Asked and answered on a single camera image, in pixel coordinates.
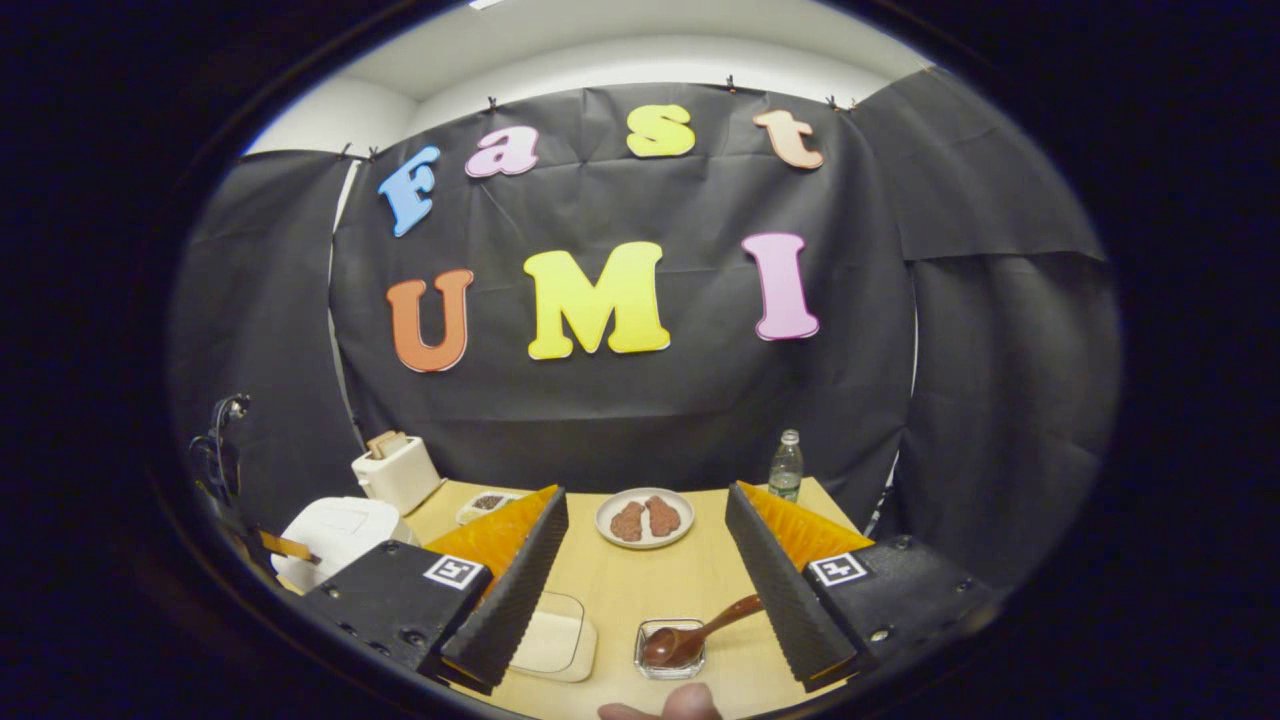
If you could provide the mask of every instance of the ceiling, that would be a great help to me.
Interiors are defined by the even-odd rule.
[[[769,42],[897,79],[928,61],[852,17],[813,0],[503,0],[466,3],[348,65],[340,76],[417,101],[477,74],[605,40],[709,35]]]

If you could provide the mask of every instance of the white wall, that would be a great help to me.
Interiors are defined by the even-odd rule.
[[[772,90],[847,108],[890,83],[890,78],[838,60],[727,37],[662,36],[613,40],[539,55],[466,79],[422,102],[406,137],[488,108],[492,95],[511,102],[579,87],[639,82],[723,85]]]
[[[257,136],[246,155],[270,150],[340,152],[348,142],[353,155],[367,155],[370,147],[404,140],[417,105],[385,87],[334,77],[298,99]]]
[[[330,150],[347,142],[365,155],[424,129],[488,108],[488,96],[511,102],[548,92],[640,82],[694,82],[771,90],[841,106],[892,79],[777,45],[705,36],[660,36],[581,45],[467,78],[425,102],[378,85],[334,77],[298,100],[252,143],[248,152]]]

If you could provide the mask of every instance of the orange letter u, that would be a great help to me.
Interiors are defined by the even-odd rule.
[[[471,270],[449,270],[435,278],[435,290],[444,296],[444,340],[435,347],[422,342],[419,300],[426,292],[426,283],[404,281],[387,291],[396,355],[410,370],[438,373],[462,359],[467,350],[467,286],[474,279]]]

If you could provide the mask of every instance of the brown food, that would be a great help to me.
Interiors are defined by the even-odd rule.
[[[667,505],[657,495],[646,500],[644,505],[649,509],[649,532],[653,533],[653,537],[664,538],[680,527],[680,512],[676,512],[675,507]]]
[[[476,498],[471,505],[479,507],[480,510],[492,510],[495,505],[502,502],[502,497],[497,495],[486,495]]]
[[[609,520],[609,532],[618,539],[637,542],[643,536],[640,529],[640,515],[643,512],[643,505],[639,502],[628,502],[627,506],[622,509],[622,512],[618,512],[613,516],[613,520]]]

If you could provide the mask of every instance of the brown spoon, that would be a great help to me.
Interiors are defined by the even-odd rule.
[[[728,625],[737,623],[748,615],[764,610],[760,605],[760,596],[750,594],[728,606],[714,620],[707,623],[696,630],[677,630],[676,628],[662,628],[645,641],[640,656],[649,667],[682,667],[689,665],[703,648],[707,635]]]

